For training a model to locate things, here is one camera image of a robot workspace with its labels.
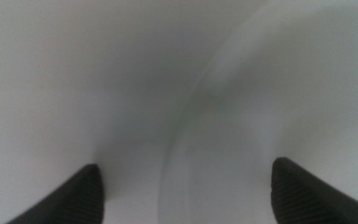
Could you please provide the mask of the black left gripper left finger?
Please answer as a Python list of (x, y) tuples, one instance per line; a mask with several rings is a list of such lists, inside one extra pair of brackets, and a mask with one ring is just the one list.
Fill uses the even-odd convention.
[(100, 169), (88, 164), (8, 224), (101, 224), (104, 188)]

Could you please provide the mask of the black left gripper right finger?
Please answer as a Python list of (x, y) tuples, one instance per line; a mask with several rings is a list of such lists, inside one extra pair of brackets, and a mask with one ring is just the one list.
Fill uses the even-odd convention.
[(286, 157), (272, 166), (270, 201), (278, 223), (358, 224), (358, 201)]

